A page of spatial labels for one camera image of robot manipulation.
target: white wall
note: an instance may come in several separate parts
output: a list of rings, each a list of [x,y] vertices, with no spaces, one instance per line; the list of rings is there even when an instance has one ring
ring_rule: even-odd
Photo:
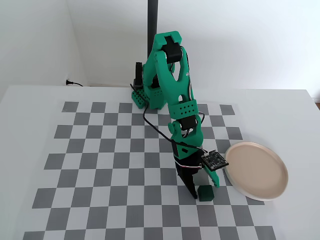
[[[90,83],[128,85],[147,54],[147,0],[67,0]],[[159,0],[194,87],[307,89],[320,98],[317,0]]]
[[[87,84],[66,0],[1,0],[0,99],[8,85],[62,86],[68,74]]]

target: black pole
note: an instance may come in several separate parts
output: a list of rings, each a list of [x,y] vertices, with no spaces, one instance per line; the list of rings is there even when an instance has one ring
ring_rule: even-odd
[[[148,0],[148,57],[157,34],[158,0]]]

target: round plate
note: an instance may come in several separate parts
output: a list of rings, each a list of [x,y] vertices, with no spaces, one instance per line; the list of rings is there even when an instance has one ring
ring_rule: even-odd
[[[259,201],[279,197],[288,184],[288,171],[281,158],[269,148],[254,142],[231,146],[225,168],[231,184],[242,194]]]

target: white table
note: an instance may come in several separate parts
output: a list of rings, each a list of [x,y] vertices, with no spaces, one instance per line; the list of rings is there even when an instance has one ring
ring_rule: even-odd
[[[237,104],[249,140],[275,151],[289,173],[266,205],[278,240],[320,237],[320,111],[305,90],[194,89],[198,102]],[[0,239],[13,237],[57,102],[131,101],[130,88],[11,86],[0,104]]]

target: checkerboard mat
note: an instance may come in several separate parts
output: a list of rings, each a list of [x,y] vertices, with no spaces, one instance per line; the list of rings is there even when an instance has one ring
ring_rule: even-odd
[[[223,156],[243,140],[232,105],[199,104],[203,147]],[[146,118],[170,137],[168,108]],[[23,240],[275,240],[264,202],[236,191],[222,169],[214,199],[194,199],[177,176],[171,143],[132,103],[65,102],[43,159]]]

